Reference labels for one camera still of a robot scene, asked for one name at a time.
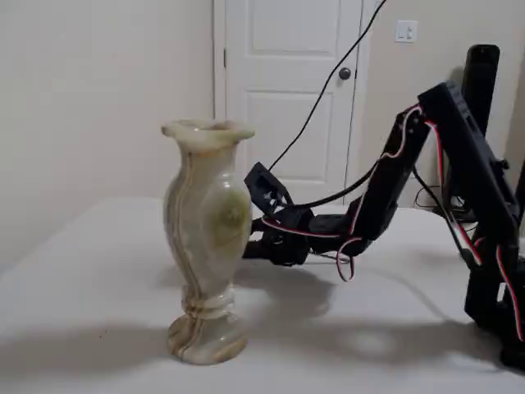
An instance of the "vase neck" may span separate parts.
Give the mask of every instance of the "vase neck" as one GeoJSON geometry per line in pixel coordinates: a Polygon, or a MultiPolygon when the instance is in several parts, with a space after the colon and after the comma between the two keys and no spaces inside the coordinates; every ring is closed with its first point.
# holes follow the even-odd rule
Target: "vase neck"
{"type": "Polygon", "coordinates": [[[229,177],[235,170],[235,151],[237,144],[206,153],[192,153],[182,149],[183,170],[197,174],[195,181],[208,182],[210,178],[229,177]]]}

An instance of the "vase rim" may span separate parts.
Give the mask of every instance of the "vase rim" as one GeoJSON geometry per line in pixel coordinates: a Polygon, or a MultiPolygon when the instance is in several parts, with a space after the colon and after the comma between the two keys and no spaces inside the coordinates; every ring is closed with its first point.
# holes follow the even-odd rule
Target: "vase rim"
{"type": "Polygon", "coordinates": [[[251,127],[238,121],[199,119],[171,121],[162,127],[162,133],[174,138],[180,147],[192,152],[222,149],[255,134],[251,127]]]}

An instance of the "switch plate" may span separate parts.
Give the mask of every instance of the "switch plate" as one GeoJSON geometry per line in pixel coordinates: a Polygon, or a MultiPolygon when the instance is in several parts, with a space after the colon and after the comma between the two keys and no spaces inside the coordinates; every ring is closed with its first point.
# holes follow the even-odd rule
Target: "switch plate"
{"type": "Polygon", "coordinates": [[[418,21],[398,21],[395,28],[396,43],[415,43],[418,39],[418,21]]]}

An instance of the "white door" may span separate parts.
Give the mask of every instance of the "white door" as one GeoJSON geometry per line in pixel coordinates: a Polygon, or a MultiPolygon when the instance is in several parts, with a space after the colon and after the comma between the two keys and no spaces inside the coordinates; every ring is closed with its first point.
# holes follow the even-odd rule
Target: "white door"
{"type": "MultiPolygon", "coordinates": [[[[226,0],[226,115],[256,135],[242,175],[269,167],[297,135],[326,77],[359,35],[362,0],[226,0]]],[[[306,131],[272,171],[296,202],[345,187],[357,51],[336,72],[306,131]]]]}

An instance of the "white wall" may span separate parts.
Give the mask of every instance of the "white wall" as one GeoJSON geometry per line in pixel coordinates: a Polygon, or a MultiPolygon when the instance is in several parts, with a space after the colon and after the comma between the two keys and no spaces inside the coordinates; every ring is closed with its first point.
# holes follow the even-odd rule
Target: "white wall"
{"type": "MultiPolygon", "coordinates": [[[[487,139],[503,157],[525,48],[524,16],[523,0],[389,0],[373,28],[359,173],[365,173],[381,152],[395,114],[416,103],[422,91],[449,79],[454,70],[461,71],[474,44],[497,44],[501,49],[487,139]],[[405,19],[419,21],[415,44],[394,42],[396,21],[405,19]]],[[[429,183],[436,183],[434,147],[430,138],[418,164],[429,183]]],[[[418,189],[411,180],[405,205],[412,205],[418,189]]]]}
{"type": "Polygon", "coordinates": [[[2,0],[0,58],[0,271],[100,199],[162,196],[159,126],[212,116],[211,0],[2,0]]]}
{"type": "MultiPolygon", "coordinates": [[[[514,114],[510,124],[505,157],[510,164],[507,176],[510,185],[515,188],[525,162],[525,53],[522,60],[518,94],[514,103],[514,114]]],[[[525,236],[525,222],[522,223],[521,233],[522,236],[525,236]]]]}

